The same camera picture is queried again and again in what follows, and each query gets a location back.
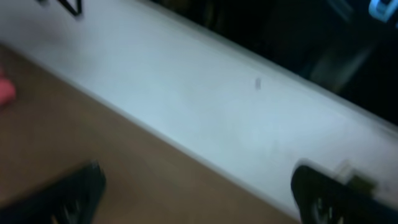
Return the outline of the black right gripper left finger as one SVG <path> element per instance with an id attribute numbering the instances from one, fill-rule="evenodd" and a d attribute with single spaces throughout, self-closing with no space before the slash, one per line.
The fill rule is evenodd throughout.
<path id="1" fill-rule="evenodd" d="M 6 200 L 1 223 L 91 223 L 105 189 L 98 161 L 88 161 Z"/>

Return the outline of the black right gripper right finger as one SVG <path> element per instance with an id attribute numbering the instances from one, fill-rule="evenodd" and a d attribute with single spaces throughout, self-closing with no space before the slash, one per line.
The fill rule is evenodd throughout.
<path id="1" fill-rule="evenodd" d="M 298 166 L 290 186 L 302 223 L 397 223 L 396 209 L 310 166 Z"/>

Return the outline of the orange red t-shirt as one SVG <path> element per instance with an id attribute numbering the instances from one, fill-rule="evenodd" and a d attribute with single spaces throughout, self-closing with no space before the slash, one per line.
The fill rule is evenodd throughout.
<path id="1" fill-rule="evenodd" d="M 15 84 L 6 76 L 5 69 L 1 67 L 1 107 L 8 105 L 16 99 Z"/>

